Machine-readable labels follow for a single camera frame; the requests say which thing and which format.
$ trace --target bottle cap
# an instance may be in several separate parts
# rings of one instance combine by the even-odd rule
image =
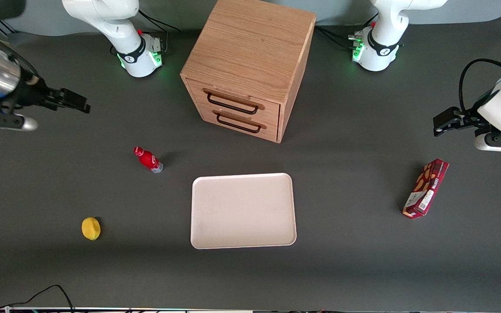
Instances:
[[[133,149],[133,152],[137,157],[140,157],[144,153],[144,149],[141,147],[135,147],[135,149]]]

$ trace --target lemon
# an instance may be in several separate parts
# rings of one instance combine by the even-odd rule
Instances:
[[[90,239],[96,240],[100,236],[100,223],[93,217],[87,217],[82,221],[82,234]]]

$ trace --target tray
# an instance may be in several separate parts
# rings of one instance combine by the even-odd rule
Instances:
[[[297,239],[293,185],[285,173],[199,177],[192,206],[196,249],[289,246]]]

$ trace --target red snack box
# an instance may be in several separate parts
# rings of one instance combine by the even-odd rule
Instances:
[[[444,179],[449,163],[436,159],[423,168],[423,172],[417,178],[415,189],[409,195],[409,199],[403,208],[403,215],[410,219],[425,216],[430,209],[436,192]]]

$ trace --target wooden drawer unit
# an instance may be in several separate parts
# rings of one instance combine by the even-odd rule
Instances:
[[[202,119],[280,143],[315,21],[261,0],[217,0],[181,71]]]

